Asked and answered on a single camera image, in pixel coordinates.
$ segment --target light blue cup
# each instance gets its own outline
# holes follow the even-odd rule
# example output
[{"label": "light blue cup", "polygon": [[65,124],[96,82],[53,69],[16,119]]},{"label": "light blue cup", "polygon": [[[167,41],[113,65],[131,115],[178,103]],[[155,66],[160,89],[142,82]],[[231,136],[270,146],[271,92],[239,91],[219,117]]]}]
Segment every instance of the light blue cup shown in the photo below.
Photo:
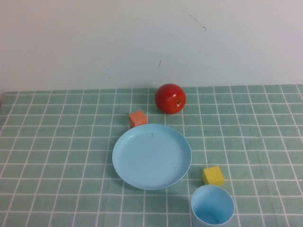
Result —
[{"label": "light blue cup", "polygon": [[235,212],[235,205],[223,188],[204,185],[194,192],[191,210],[194,227],[225,227]]}]

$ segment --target wooden block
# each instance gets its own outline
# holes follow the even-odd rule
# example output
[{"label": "wooden block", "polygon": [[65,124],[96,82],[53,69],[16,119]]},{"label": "wooden block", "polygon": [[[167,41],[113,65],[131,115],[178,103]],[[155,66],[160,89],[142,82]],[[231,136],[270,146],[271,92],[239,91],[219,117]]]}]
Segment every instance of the wooden block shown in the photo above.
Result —
[{"label": "wooden block", "polygon": [[224,183],[224,177],[218,166],[203,169],[202,180],[204,184],[213,184],[222,186]]},{"label": "wooden block", "polygon": [[142,124],[147,124],[147,117],[141,110],[138,110],[129,115],[129,124],[132,128]]}]

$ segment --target light blue plate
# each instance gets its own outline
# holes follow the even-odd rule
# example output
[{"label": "light blue plate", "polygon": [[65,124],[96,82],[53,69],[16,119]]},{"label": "light blue plate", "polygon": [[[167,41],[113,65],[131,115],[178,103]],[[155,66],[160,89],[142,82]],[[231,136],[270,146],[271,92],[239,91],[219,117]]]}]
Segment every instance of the light blue plate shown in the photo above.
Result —
[{"label": "light blue plate", "polygon": [[187,173],[191,164],[188,141],[177,130],[144,124],[124,133],[115,144],[113,164],[128,184],[146,190],[169,187]]}]

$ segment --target white wall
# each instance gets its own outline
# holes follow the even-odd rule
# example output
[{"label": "white wall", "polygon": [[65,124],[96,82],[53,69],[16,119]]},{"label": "white wall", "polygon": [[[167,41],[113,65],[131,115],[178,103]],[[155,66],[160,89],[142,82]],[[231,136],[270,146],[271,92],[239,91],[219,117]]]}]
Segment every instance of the white wall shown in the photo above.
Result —
[{"label": "white wall", "polygon": [[1,0],[0,91],[303,83],[302,9],[301,0]]}]

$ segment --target apple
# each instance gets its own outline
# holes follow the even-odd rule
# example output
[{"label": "apple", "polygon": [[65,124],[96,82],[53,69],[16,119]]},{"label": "apple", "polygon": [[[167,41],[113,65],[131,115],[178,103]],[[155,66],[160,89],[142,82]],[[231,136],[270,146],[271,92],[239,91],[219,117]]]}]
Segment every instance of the apple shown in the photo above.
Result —
[{"label": "apple", "polygon": [[185,92],[176,84],[164,84],[157,90],[155,102],[166,114],[178,113],[185,106]]}]

